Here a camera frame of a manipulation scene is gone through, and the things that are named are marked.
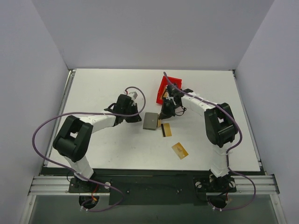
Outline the grey card holder wallet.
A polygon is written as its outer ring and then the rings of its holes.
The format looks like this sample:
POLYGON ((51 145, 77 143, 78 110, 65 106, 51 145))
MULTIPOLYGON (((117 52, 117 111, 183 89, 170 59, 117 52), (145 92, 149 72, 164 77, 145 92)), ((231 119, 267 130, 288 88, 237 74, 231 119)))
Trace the grey card holder wallet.
POLYGON ((158 124, 158 113, 146 112, 143 121, 143 129, 156 130, 158 124))

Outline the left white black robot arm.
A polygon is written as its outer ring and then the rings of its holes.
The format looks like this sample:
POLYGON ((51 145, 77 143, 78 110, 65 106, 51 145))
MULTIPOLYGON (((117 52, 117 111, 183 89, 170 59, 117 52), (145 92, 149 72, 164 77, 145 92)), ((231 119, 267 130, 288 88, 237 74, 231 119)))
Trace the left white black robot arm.
POLYGON ((81 118, 70 115, 55 137, 53 148, 68 161, 75 176, 80 179, 79 186, 85 192, 91 192, 96 187, 96 180, 92 178, 94 170, 86 157, 92 134, 104 128, 117 126, 123 121, 140 122, 142 119, 138 114, 136 98, 136 92, 121 94, 116 103, 104 109, 103 115, 81 118))

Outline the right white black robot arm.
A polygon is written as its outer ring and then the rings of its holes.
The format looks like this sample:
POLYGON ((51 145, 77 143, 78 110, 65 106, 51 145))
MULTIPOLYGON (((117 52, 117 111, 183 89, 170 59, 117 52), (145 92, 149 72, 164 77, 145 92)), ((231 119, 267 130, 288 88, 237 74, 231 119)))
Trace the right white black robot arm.
POLYGON ((224 176, 229 173, 228 152, 238 129, 227 103, 216 104, 204 99, 190 89, 178 89, 176 85, 167 85, 162 97, 162 109, 159 119, 176 116, 176 109, 189 109, 204 117, 206 136, 213 145, 213 156, 210 170, 214 176, 209 178, 209 187, 214 191, 221 190, 226 181, 224 176))

